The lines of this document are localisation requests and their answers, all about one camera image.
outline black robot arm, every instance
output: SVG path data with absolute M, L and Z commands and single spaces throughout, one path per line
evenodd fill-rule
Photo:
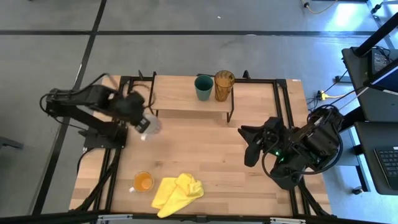
M 307 124 L 302 128 L 288 130 L 281 118 L 274 117 L 260 127 L 241 126 L 238 131 L 249 145 L 244 164 L 255 166 L 263 151 L 261 162 L 267 176 L 285 190 L 299 186 L 316 213 L 325 215 L 327 213 L 308 189 L 299 183 L 304 174 L 319 174 L 336 164 L 343 148 L 338 133 L 342 121 L 343 116 L 335 106 L 324 105 L 309 114 Z M 276 156 L 270 173 L 264 164 L 268 153 Z
M 103 85 L 92 85 L 82 90 L 70 91 L 52 89 L 45 99 L 45 112 L 56 117 L 71 117 L 87 124 L 101 134 L 112 135 L 114 130 L 109 124 L 80 110 L 77 106 L 86 106 L 112 118 L 131 123 L 137 131 L 142 133 L 149 125 L 143 116 L 144 98 L 136 91 L 123 97 L 117 90 Z

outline keyboard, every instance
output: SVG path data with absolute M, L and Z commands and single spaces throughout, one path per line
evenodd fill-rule
M 398 190 L 398 147 L 378 148 L 374 152 L 389 187 Z

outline wooden shelf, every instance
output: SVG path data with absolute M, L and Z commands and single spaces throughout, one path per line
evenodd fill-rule
M 194 81 L 196 77 L 156 75 L 153 110 L 212 111 L 228 113 L 232 109 L 231 94 L 224 102 L 215 99 L 215 88 L 209 100 L 198 100 Z

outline yellow cable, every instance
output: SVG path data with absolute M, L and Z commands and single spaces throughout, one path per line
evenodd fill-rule
M 330 4 L 330 6 L 328 6 L 326 9 L 320 11 L 320 12 L 314 12 L 312 11 L 312 9 L 310 8 L 310 6 L 308 5 L 306 8 L 312 13 L 312 14 L 321 14 L 323 12 L 325 12 L 326 10 L 328 10 L 330 7 L 332 7 L 332 5 L 334 5 L 338 0 L 334 1 L 332 4 Z
M 329 96 L 327 94 L 325 94 L 325 98 L 340 98 L 343 97 L 344 95 L 340 95 L 340 96 Z

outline wooden table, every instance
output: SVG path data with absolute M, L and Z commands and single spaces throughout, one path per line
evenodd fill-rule
M 150 86 L 150 82 L 134 83 Z M 103 84 L 112 87 L 107 78 Z M 308 115 L 302 83 L 287 80 L 287 87 L 294 124 L 301 127 L 307 123 Z M 149 98 L 147 89 L 142 86 L 134 89 Z M 281 88 L 279 95 L 286 122 Z M 226 122 L 226 114 L 219 112 L 164 110 L 159 113 L 163 130 L 151 141 L 141 141 L 138 133 L 130 128 L 121 154 L 111 211 L 156 214 L 158 210 L 150 204 L 161 179 L 188 172 L 203 182 L 205 195 L 177 214 L 292 215 L 289 192 L 280 189 L 264 174 L 260 162 L 252 168 L 243 164 L 246 143 L 237 130 L 240 125 L 260 126 L 270 116 L 277 116 L 272 85 L 235 83 L 234 104 L 230 123 Z M 110 120 L 102 114 L 95 113 L 95 116 Z M 104 149 L 97 149 L 83 158 L 70 208 L 79 206 L 97 184 L 103 155 Z M 267 156 L 268 170 L 273 163 L 274 157 Z M 154 176 L 154 188 L 147 193 L 129 193 L 134 175 L 143 170 Z M 331 212 L 322 175 L 306 175 L 305 181 L 317 202 Z M 104 208 L 107 186 L 103 192 L 100 208 Z M 299 212 L 303 213 L 298 188 L 296 195 Z

